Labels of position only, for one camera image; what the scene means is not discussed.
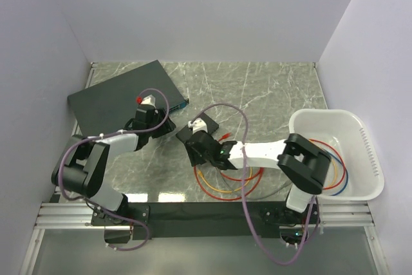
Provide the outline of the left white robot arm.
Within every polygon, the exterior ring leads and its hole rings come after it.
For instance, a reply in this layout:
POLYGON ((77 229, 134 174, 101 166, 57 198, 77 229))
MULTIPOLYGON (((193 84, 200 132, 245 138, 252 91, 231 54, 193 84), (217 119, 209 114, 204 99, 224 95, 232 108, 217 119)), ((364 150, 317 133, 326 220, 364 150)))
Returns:
POLYGON ((140 104, 135 116, 115 134, 73 135, 51 174, 51 182, 60 187, 62 193, 77 193, 106 209, 107 218, 114 224, 125 223, 129 217, 128 198, 104 181, 108 161, 123 153, 138 151, 150 139, 175 129, 165 109, 140 104))

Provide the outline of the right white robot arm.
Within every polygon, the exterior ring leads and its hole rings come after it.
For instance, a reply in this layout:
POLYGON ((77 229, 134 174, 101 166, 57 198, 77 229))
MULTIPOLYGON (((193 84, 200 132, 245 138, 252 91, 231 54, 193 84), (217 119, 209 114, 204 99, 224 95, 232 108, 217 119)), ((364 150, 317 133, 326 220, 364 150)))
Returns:
POLYGON ((293 183, 283 215, 297 223, 306 214, 313 196, 322 193, 331 156, 297 133, 285 140, 262 143, 218 142, 201 130, 184 142, 193 166, 210 163, 220 170, 247 167, 280 169, 293 183))

